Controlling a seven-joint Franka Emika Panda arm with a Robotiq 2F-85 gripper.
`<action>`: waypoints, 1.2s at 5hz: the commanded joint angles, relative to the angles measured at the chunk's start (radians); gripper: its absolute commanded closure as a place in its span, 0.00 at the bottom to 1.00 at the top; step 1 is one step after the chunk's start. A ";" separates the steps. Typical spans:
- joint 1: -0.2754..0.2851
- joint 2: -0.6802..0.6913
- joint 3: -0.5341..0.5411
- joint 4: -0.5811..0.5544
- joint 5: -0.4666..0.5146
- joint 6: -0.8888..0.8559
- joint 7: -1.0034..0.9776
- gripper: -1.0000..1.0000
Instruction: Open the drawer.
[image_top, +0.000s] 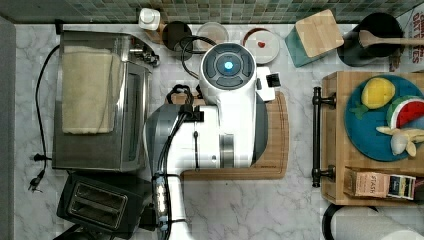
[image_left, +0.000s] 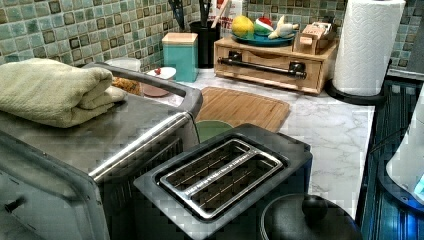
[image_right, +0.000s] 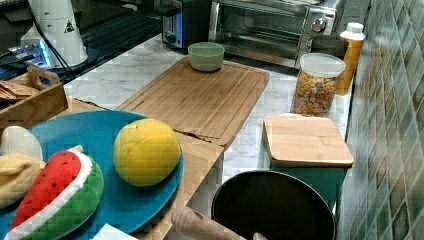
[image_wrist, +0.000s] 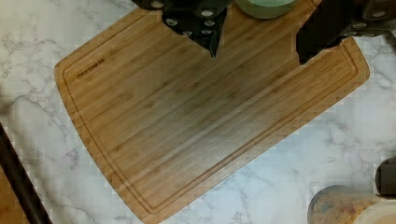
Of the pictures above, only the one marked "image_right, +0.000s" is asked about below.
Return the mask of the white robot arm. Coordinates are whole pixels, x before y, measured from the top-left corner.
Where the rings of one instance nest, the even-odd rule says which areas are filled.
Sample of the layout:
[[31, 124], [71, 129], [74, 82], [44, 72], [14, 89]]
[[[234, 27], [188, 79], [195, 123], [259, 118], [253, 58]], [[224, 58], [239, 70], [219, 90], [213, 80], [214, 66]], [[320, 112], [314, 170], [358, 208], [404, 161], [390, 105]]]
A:
[[71, 0], [28, 0], [33, 26], [21, 38], [22, 43], [41, 44], [43, 68], [74, 67], [88, 59], [76, 25]]

